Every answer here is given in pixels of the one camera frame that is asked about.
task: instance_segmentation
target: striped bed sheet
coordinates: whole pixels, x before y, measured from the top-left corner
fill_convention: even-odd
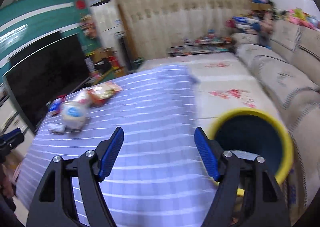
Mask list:
[[[52,134],[48,124],[61,123],[62,117],[45,117],[21,165],[17,197],[29,208],[55,155],[77,158],[120,126],[124,144],[110,176],[100,183],[117,226],[200,226],[216,187],[194,143],[195,81],[188,68],[162,66],[113,82],[123,91],[90,108],[81,130]],[[77,178],[73,191],[79,220],[89,225]]]

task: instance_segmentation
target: curtain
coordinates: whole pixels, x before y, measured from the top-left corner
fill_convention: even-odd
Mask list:
[[[247,13],[248,0],[116,0],[139,56],[167,57],[166,48],[195,40],[209,29],[225,35],[225,21]]]

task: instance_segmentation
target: television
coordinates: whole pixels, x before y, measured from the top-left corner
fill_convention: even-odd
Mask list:
[[[33,132],[48,111],[47,103],[69,94],[90,76],[77,35],[51,43],[3,75],[15,108]]]
[[[14,67],[17,63],[34,53],[35,51],[38,51],[39,49],[56,42],[57,40],[62,39],[62,36],[59,31],[51,33],[41,39],[38,39],[37,41],[31,43],[30,45],[27,45],[23,49],[21,49],[19,52],[15,53],[13,56],[9,58],[9,63],[11,64],[11,67]]]

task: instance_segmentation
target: snack package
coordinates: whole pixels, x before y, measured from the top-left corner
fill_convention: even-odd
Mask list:
[[[54,100],[49,108],[49,115],[54,116],[57,115],[60,112],[60,106],[64,102],[65,95],[60,95],[56,100]]]
[[[80,90],[73,101],[79,102],[87,107],[92,103],[87,89]]]
[[[106,99],[109,99],[111,96],[115,95],[121,90],[122,88],[118,85],[111,82],[105,82],[92,86],[88,88],[87,91],[91,98],[91,101],[94,104],[101,106],[105,103]]]

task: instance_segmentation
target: beige sofa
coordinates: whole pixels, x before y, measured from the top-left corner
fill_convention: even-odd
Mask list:
[[[284,183],[294,224],[320,188],[320,32],[276,21],[271,50],[258,36],[233,34],[236,55],[274,102],[295,145]]]

